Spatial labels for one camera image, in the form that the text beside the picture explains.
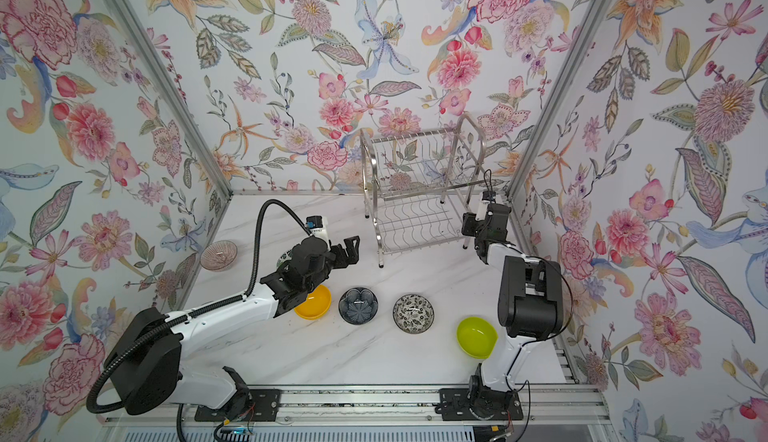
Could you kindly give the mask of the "yellow bowl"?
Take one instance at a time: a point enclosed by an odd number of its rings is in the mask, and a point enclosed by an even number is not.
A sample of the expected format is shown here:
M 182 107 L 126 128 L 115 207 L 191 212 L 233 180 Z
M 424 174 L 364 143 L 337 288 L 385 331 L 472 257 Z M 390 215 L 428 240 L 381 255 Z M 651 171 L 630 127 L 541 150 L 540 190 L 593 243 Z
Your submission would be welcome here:
M 307 296 L 303 303 L 294 309 L 294 312 L 304 320 L 317 320 L 328 312 L 331 304 L 332 294 L 330 290 L 326 286 L 320 285 Z

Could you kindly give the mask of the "dark blue flower bowl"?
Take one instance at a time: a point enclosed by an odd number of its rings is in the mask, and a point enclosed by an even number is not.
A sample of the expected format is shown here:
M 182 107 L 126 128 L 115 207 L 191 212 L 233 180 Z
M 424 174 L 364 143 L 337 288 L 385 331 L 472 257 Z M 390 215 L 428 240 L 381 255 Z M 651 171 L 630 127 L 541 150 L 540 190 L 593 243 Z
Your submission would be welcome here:
M 350 325 L 364 325 L 378 312 L 378 299 L 373 291 L 365 287 L 347 290 L 338 302 L 338 311 L 344 322 Z

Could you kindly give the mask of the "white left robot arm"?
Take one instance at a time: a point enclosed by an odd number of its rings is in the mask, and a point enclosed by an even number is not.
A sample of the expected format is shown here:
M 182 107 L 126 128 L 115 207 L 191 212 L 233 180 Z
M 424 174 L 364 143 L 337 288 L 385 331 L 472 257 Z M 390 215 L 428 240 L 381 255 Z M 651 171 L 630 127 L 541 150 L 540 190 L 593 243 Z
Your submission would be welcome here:
M 270 291 L 265 297 L 239 293 L 186 311 L 140 312 L 105 359 L 86 397 L 87 410 L 104 414 L 122 409 L 141 415 L 174 403 L 206 407 L 229 420 L 245 415 L 255 398 L 234 368 L 224 365 L 213 373 L 197 373 L 186 368 L 187 358 L 226 335 L 305 303 L 332 271 L 358 263 L 359 246 L 357 236 L 337 245 L 310 236 L 261 279 Z

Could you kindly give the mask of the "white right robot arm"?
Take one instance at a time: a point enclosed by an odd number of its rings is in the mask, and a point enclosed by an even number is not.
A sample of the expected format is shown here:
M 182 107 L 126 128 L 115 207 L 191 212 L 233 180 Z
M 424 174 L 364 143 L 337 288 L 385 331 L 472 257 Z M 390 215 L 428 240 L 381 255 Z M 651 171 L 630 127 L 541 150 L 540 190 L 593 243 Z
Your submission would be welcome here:
M 510 207 L 484 199 L 462 220 L 462 234 L 480 261 L 500 274 L 497 318 L 505 333 L 470 377 L 467 399 L 473 408 L 508 406 L 530 354 L 567 324 L 560 266 L 507 240 L 510 213 Z

